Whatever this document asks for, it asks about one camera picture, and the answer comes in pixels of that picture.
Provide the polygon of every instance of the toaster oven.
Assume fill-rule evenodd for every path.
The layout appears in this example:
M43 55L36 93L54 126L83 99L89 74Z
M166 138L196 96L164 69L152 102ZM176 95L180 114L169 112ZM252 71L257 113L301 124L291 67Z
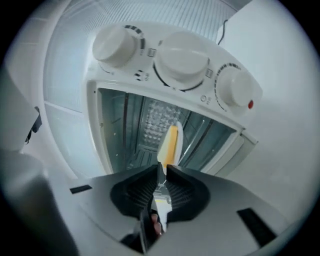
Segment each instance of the toaster oven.
M83 112L107 174L157 164L161 138L177 122L185 168L215 174L244 143L262 90L214 42L136 21L100 27L88 49Z

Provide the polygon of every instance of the white knob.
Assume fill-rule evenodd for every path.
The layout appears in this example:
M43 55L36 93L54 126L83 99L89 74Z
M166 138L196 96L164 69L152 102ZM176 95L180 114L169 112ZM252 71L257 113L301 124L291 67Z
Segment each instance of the white knob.
M184 31L165 38L156 58L157 70L181 83L201 81L208 65L206 45L196 35Z
M220 76L218 88L222 100L229 106L248 105L253 96L251 76L236 69L226 70Z
M134 38L120 25L107 26L99 31L93 42L96 60L112 67L123 66L135 51Z

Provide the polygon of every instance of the control panel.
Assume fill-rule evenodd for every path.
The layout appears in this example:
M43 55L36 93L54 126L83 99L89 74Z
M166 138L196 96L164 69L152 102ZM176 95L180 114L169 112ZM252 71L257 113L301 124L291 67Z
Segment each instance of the control panel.
M120 22L92 35L85 81L122 84L186 101L246 127L262 89L230 53L180 27L152 22Z

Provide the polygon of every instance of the yellow object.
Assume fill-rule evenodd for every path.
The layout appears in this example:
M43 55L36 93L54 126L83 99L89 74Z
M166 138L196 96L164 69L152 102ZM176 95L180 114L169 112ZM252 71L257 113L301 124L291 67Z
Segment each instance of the yellow object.
M178 127L171 125L166 132L163 143L160 145L157 155L157 160L164 168L167 165L172 165L175 159L176 143L178 138Z

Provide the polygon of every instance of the black cable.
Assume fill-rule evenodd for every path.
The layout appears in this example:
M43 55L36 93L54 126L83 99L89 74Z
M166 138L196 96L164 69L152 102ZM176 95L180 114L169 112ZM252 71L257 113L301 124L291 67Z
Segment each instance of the black cable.
M218 42L218 45L220 45L220 43L221 43L222 39L224 39L224 37L225 37L225 26L226 26L226 22L227 22L227 21L228 21L228 20L226 19L226 20L223 22L223 31L222 31L222 36L221 36L220 41Z

